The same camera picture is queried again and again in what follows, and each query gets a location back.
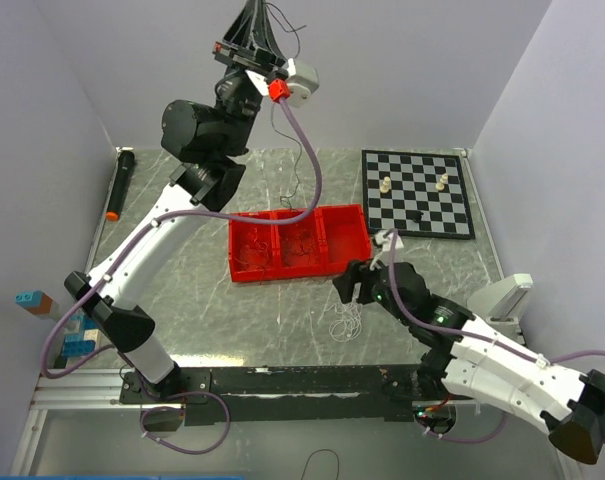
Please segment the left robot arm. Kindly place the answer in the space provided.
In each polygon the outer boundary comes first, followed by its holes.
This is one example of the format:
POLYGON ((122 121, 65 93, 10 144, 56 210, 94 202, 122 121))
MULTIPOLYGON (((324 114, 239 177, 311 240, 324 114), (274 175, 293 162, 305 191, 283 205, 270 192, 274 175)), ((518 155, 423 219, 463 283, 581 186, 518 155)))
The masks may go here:
POLYGON ((146 287, 171 256, 209 219, 222 218, 245 166, 248 140, 261 108, 266 79, 288 77, 262 1, 248 1, 213 49, 226 67, 215 102, 175 100, 162 116, 162 148, 180 165, 155 205, 126 240, 89 273, 70 274, 72 310, 86 314, 143 377, 158 402, 175 397, 180 368, 140 307, 146 287))

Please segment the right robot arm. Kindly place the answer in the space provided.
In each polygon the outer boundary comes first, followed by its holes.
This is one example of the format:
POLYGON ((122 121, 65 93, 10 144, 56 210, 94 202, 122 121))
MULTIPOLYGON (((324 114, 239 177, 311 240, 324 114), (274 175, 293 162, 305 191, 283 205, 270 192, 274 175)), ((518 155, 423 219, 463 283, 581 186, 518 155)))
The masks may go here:
POLYGON ((472 398, 527 421, 573 460, 597 463, 605 445, 605 374, 565 367, 432 293, 407 262, 352 261, 333 281, 344 303, 377 303, 429 349, 418 375, 430 398, 472 398))

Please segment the red three-compartment bin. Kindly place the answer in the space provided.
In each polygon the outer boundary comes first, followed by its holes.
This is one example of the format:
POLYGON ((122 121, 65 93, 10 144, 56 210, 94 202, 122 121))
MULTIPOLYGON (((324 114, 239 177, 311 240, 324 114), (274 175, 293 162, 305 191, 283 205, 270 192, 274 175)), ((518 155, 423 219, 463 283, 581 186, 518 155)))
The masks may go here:
POLYGON ((339 275, 349 261, 366 261, 372 253, 358 204, 319 206, 287 225, 231 220, 228 233, 228 264, 235 283, 339 275))

